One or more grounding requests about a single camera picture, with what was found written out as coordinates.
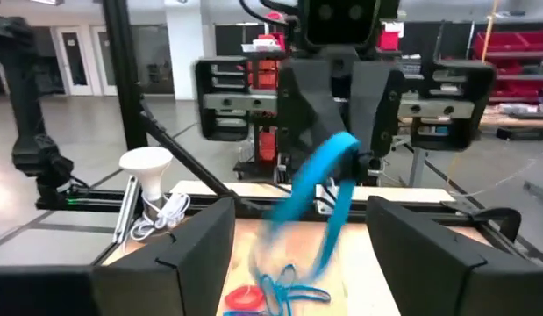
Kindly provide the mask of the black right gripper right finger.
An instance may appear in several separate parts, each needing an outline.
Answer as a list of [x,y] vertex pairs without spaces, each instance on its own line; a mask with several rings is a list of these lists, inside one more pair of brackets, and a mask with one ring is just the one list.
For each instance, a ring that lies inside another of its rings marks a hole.
[[542,266],[382,197],[367,224],[401,316],[543,316]]

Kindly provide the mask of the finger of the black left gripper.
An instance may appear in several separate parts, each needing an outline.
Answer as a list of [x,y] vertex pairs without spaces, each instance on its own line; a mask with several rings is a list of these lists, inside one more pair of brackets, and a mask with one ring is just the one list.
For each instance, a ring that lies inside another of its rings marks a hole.
[[314,151],[341,131],[339,106],[333,100],[327,61],[288,60],[279,72],[277,123],[279,148]]
[[368,171],[390,152],[404,74],[397,68],[354,68],[349,98],[349,130],[358,139],[354,177],[368,183]]

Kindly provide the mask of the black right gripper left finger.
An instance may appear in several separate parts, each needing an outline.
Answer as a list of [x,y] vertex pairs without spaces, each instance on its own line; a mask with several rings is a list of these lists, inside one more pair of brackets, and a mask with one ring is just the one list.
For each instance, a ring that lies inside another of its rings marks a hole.
[[215,316],[232,255],[234,201],[221,198],[101,268],[98,316]]

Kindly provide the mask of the orange coil band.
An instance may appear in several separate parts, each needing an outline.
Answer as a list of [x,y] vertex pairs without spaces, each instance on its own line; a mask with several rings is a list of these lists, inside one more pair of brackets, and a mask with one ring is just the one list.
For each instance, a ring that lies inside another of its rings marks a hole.
[[264,294],[257,285],[241,285],[225,295],[225,304],[233,310],[254,311],[264,301]]

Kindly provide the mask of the silver light bar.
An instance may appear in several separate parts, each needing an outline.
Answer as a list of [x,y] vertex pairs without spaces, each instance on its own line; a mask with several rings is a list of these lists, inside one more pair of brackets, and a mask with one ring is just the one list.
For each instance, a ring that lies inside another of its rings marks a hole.
[[115,226],[112,241],[121,244],[131,228],[137,204],[140,202],[140,184],[135,176],[130,176],[125,188],[121,207],[118,213],[118,220]]

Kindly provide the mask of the white bulb lamp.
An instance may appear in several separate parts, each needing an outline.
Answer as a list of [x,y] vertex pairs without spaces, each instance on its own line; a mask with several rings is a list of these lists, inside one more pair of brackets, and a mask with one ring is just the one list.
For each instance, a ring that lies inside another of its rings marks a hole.
[[139,181],[145,211],[150,219],[157,217],[154,207],[160,209],[164,205],[161,179],[172,160],[173,155],[164,147],[139,147],[119,159],[119,167]]

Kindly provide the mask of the grey table leg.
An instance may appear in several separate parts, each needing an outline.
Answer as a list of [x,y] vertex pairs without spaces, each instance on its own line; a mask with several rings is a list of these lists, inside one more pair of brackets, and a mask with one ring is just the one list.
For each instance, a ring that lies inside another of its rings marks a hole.
[[531,181],[525,181],[524,189],[543,201],[543,186]]

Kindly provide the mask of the wooden workbench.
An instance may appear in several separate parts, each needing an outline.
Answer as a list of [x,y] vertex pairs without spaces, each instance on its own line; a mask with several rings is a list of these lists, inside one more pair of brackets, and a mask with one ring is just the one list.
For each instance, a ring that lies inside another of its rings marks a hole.
[[[519,131],[521,129],[543,129],[543,119],[512,117],[499,109],[489,109],[482,115],[478,127],[507,127]],[[406,147],[413,154],[407,185],[409,187],[419,187],[423,179],[424,168],[427,164],[427,149],[415,147],[411,142],[411,133],[401,136],[401,139],[402,141],[393,147]]]

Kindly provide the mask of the black equipment case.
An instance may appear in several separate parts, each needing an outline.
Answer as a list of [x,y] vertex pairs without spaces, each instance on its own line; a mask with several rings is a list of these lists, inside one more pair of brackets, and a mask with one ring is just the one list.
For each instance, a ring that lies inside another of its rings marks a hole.
[[496,137],[501,140],[543,140],[542,127],[498,127]]

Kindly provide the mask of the red storage bin shelf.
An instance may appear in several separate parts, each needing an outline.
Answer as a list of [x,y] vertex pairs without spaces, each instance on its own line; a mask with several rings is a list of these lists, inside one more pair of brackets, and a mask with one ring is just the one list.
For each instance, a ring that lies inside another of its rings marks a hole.
[[489,101],[537,104],[543,93],[543,31],[478,32],[472,58],[497,70]]

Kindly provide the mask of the white double door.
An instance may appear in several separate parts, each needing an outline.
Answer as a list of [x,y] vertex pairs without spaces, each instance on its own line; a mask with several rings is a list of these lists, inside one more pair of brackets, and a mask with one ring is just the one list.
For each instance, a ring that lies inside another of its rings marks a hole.
[[110,41],[104,25],[56,26],[51,34],[68,95],[117,95]]

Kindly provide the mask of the black clamp bracket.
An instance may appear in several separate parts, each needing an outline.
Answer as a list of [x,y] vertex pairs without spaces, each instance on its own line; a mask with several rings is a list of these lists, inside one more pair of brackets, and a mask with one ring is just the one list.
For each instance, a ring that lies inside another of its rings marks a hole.
[[518,237],[522,215],[515,209],[510,207],[493,207],[477,212],[469,212],[466,206],[458,202],[441,202],[440,204],[466,216],[470,221],[496,221],[499,225],[499,232],[511,242],[514,242]]

